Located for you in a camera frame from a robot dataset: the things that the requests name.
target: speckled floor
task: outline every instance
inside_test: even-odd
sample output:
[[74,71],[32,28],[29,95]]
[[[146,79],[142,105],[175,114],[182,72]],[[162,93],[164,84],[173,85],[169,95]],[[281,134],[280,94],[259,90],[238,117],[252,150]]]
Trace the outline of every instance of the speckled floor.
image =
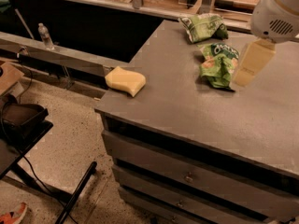
[[[24,78],[22,84],[28,85]],[[69,91],[65,83],[55,78],[33,80],[30,89],[21,97],[21,103],[35,103],[49,110],[47,120],[54,127],[26,155],[37,176],[44,182],[73,192],[92,161],[97,161],[96,174],[79,196],[71,216],[79,224],[150,224],[154,217],[144,210],[125,203],[117,192],[118,183],[111,172],[112,159],[106,154],[101,132],[102,120],[93,111],[100,100],[93,97],[89,87],[76,83]],[[29,174],[29,165],[19,165]],[[0,213],[20,202],[29,205],[24,224],[55,223],[63,208],[53,198],[29,189],[9,177],[0,180]],[[75,223],[69,217],[65,223]],[[158,223],[167,221],[158,218]]]

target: robot vent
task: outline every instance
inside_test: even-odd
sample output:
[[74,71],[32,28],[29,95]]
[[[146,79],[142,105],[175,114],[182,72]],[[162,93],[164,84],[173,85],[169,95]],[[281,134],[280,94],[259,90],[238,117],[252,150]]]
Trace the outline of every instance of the robot vent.
[[275,20],[270,22],[270,29],[281,35],[285,35],[292,32],[292,25],[282,20]]

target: person's foot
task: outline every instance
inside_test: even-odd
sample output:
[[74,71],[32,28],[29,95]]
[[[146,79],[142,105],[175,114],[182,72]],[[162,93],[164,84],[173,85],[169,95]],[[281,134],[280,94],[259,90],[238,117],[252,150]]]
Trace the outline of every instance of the person's foot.
[[27,204],[20,203],[9,213],[5,213],[0,216],[0,224],[19,224],[23,220],[27,212]]

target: shoe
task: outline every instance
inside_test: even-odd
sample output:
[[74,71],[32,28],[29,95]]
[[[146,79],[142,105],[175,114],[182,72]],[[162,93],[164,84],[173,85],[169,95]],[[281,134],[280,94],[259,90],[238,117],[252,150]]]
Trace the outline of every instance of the shoe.
[[20,224],[27,212],[27,204],[20,203],[9,213],[0,216],[0,224]]

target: desk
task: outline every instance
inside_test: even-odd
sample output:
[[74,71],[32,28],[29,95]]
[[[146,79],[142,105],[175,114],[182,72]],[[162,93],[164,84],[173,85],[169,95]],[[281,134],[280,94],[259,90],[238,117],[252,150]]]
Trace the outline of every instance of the desk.
[[[230,32],[225,43],[255,39]],[[95,108],[122,198],[181,224],[299,216],[298,50],[277,45],[249,87],[220,91],[199,77],[184,28],[163,21],[130,63],[145,87],[135,98],[109,90]]]
[[95,172],[96,162],[92,162],[73,194],[65,192],[61,189],[57,189],[49,184],[45,184],[46,188],[44,188],[40,182],[28,175],[18,165],[18,161],[22,159],[32,147],[35,146],[35,144],[52,128],[52,126],[53,124],[46,120],[39,124],[25,141],[25,144],[21,149],[21,153],[18,152],[14,147],[10,146],[6,139],[0,139],[0,179],[3,178],[8,171],[12,171],[28,187],[48,194],[49,196],[54,197],[55,199],[58,199],[60,202],[64,203],[64,210],[56,221],[56,224],[58,224],[64,223],[68,213],[76,203],[79,194],[83,191],[87,181]]

